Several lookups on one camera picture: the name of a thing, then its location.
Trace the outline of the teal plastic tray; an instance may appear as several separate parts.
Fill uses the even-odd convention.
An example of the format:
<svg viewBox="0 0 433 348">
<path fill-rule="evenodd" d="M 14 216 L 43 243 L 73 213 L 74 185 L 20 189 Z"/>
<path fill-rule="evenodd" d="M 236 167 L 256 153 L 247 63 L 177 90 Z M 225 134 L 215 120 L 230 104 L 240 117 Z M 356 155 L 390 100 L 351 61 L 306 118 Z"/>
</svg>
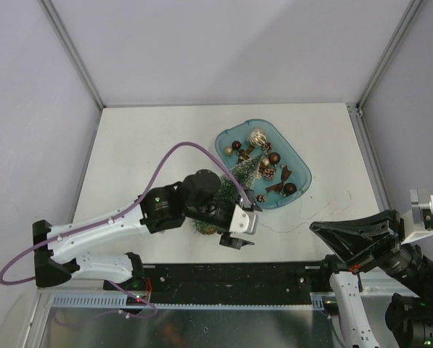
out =
<svg viewBox="0 0 433 348">
<path fill-rule="evenodd" d="M 283 207 L 310 187 L 309 167 L 267 120 L 251 119 L 222 131 L 215 150 L 262 210 Z"/>
</svg>

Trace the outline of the small dark red bauble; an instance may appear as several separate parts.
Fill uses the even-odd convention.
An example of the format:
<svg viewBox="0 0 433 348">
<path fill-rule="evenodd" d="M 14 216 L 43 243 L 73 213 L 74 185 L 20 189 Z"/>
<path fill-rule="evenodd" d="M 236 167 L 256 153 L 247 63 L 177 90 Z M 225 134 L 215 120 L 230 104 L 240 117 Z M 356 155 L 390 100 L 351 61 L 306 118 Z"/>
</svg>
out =
<svg viewBox="0 0 433 348">
<path fill-rule="evenodd" d="M 233 150 L 239 150 L 241 148 L 242 144 L 239 141 L 234 141 L 231 144 L 231 147 Z"/>
</svg>

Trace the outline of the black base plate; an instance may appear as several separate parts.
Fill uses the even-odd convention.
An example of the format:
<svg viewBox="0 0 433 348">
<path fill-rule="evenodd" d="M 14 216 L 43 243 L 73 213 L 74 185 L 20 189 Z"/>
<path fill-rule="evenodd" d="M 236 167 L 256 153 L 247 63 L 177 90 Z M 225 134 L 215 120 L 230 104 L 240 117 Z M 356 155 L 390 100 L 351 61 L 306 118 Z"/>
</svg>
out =
<svg viewBox="0 0 433 348">
<path fill-rule="evenodd" d="M 120 287 L 142 291 L 157 305 L 308 305 L 345 269 L 333 255 L 314 262 L 148 264 Z"/>
</svg>

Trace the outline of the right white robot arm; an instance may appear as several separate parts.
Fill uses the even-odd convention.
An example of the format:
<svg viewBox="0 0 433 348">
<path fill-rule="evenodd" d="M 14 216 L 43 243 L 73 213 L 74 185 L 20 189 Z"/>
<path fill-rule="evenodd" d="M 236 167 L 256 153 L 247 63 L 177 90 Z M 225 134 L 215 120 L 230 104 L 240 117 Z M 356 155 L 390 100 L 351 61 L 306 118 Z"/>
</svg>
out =
<svg viewBox="0 0 433 348">
<path fill-rule="evenodd" d="M 433 347 L 433 261 L 404 243 L 407 224 L 395 210 L 357 220 L 315 221 L 314 232 L 332 251 L 318 281 L 333 291 L 347 347 L 378 347 L 358 289 L 358 274 L 382 269 L 412 291 L 393 294 L 384 322 L 399 347 Z"/>
</svg>

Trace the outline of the small gold bauble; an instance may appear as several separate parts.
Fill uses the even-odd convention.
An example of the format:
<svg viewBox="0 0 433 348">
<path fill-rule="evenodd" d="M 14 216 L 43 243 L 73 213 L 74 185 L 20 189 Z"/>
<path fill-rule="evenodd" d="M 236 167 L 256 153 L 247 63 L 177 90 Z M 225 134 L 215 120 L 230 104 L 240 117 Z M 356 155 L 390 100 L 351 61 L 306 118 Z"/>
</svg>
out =
<svg viewBox="0 0 433 348">
<path fill-rule="evenodd" d="M 234 152 L 234 150 L 232 149 L 231 146 L 227 146 L 227 147 L 224 149 L 224 154 L 225 154 L 226 156 L 231 156 L 231 155 L 233 154 L 233 152 Z"/>
</svg>

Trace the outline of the small green christmas tree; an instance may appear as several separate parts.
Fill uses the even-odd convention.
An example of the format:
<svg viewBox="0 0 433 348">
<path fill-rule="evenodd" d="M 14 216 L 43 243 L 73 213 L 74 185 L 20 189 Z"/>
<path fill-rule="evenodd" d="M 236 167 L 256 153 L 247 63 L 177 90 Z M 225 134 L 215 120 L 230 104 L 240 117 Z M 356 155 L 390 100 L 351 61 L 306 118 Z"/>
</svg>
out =
<svg viewBox="0 0 433 348">
<path fill-rule="evenodd" d="M 262 155 L 257 155 L 250 157 L 245 161 L 239 160 L 234 168 L 231 169 L 233 177 L 244 190 L 253 188 L 256 175 L 259 171 L 261 159 Z M 221 185 L 217 194 L 215 195 L 215 198 L 219 201 L 227 201 L 230 203 L 238 202 L 240 195 L 233 181 L 226 174 L 222 175 L 220 179 Z M 199 222 L 197 220 L 193 220 L 192 222 L 197 233 L 206 236 L 217 233 L 217 227 L 214 225 L 205 222 Z"/>
</svg>

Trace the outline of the brown matte bauble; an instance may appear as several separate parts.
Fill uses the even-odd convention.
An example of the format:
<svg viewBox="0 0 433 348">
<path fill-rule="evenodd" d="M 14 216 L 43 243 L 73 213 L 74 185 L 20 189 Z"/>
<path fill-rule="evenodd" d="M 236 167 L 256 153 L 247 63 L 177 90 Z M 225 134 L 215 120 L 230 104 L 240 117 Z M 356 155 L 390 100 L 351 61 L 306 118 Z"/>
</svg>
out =
<svg viewBox="0 0 433 348">
<path fill-rule="evenodd" d="M 277 152 L 271 152 L 268 155 L 268 160 L 272 165 L 277 165 L 281 161 L 281 156 Z"/>
</svg>

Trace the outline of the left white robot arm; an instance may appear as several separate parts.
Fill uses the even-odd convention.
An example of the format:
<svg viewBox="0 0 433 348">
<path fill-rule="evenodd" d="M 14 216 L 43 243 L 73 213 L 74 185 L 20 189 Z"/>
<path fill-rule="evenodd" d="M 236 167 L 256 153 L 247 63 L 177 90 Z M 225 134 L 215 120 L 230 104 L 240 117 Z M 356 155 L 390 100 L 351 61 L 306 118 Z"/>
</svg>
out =
<svg viewBox="0 0 433 348">
<path fill-rule="evenodd" d="M 200 170 L 171 185 L 153 188 L 130 207 L 118 209 L 84 223 L 51 225 L 46 220 L 33 224 L 34 266 L 39 288 L 59 286 L 74 278 L 102 280 L 105 289 L 115 285 L 134 290 L 147 282 L 139 255 L 101 255 L 92 249 L 135 234 L 153 234 L 179 228 L 186 219 L 215 226 L 220 245 L 241 249 L 252 235 L 257 212 L 251 189 L 243 199 L 220 198 L 222 180 L 210 170 Z"/>
</svg>

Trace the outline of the large silver gold bauble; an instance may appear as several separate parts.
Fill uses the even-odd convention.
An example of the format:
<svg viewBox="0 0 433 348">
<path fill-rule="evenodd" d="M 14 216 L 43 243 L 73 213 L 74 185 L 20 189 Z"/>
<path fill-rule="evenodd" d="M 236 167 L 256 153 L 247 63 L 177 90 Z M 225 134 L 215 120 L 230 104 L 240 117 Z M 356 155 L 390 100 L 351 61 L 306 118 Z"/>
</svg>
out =
<svg viewBox="0 0 433 348">
<path fill-rule="evenodd" d="M 256 128 L 250 132 L 248 141 L 253 147 L 261 147 L 267 142 L 267 136 L 262 129 Z"/>
</svg>

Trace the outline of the frosted pine cone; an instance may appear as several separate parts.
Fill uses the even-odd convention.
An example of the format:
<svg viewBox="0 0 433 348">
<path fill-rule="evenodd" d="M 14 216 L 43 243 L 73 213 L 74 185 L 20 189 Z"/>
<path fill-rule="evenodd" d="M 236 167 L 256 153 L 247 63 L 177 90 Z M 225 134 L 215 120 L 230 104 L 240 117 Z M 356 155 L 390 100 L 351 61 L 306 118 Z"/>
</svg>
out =
<svg viewBox="0 0 433 348">
<path fill-rule="evenodd" d="M 263 167 L 260 169 L 261 177 L 267 181 L 271 181 L 276 176 L 276 168 L 275 167 Z"/>
</svg>

